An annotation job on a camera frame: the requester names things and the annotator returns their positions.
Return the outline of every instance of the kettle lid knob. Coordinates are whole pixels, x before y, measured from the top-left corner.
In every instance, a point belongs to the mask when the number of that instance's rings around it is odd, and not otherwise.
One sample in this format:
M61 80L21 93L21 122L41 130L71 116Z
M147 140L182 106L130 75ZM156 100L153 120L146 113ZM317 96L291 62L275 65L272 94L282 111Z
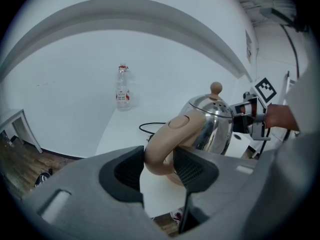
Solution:
M219 97L219 93L222 91L222 84L219 82L213 82L210 85L211 93L208 94L207 96L211 99L215 100L222 100L222 98Z

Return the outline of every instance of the wooden floor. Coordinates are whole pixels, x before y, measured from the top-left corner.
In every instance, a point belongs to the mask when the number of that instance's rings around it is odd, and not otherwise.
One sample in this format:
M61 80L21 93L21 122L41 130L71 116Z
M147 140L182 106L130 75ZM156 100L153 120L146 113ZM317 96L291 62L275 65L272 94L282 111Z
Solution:
M50 168L56 173L75 161L45 151L40 154L29 144L22 145L18 138L12 144L6 143L0 134L0 173L9 192L19 200L34 189L39 174ZM169 213L155 217L153 221L168 236L178 235L178 226Z

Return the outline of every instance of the kettle lid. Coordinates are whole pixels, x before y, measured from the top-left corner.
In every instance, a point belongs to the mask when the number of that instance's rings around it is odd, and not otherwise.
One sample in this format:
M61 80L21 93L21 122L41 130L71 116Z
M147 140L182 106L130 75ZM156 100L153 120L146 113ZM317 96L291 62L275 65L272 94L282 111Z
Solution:
M214 114L219 117L232 118L232 110L229 105L219 97L222 84L213 82L210 86L211 93L193 97L189 100L190 105L195 108Z

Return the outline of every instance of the plastic bottle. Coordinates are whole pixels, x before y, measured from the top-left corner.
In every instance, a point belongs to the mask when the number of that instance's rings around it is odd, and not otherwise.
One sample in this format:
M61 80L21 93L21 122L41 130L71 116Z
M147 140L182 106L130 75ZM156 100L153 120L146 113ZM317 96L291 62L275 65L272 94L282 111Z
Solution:
M116 77L116 107L119 111L126 111L130 108L130 91L128 80L128 67L121 63Z

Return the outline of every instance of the white table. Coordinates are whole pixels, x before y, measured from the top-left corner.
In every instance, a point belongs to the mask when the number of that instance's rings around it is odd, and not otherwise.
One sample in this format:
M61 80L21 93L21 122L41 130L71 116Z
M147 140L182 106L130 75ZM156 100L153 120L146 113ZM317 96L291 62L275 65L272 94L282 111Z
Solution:
M139 130L139 125L151 122L168 122L176 117L181 108L135 107L129 111L115 110L102 135L95 155L132 146L146 146L150 134ZM162 125L147 125L144 129L156 132ZM232 136L226 156L241 157L250 140L237 133L242 140ZM169 213L183 207L186 189L171 182L166 176L157 176L144 167L140 177L145 212L151 217Z
M10 109L6 111L4 114L0 115L0 133L2 133L9 124L12 124L16 134L18 135L19 140L22 144L24 144L25 142L23 141L20 131L16 126L16 120L19 118L22 120L23 126L28 135L30 136L30 139L32 140L34 146L39 151L39 153L42 153L42 149L40 148L38 142L36 141L34 135L32 134L28 126L23 109Z

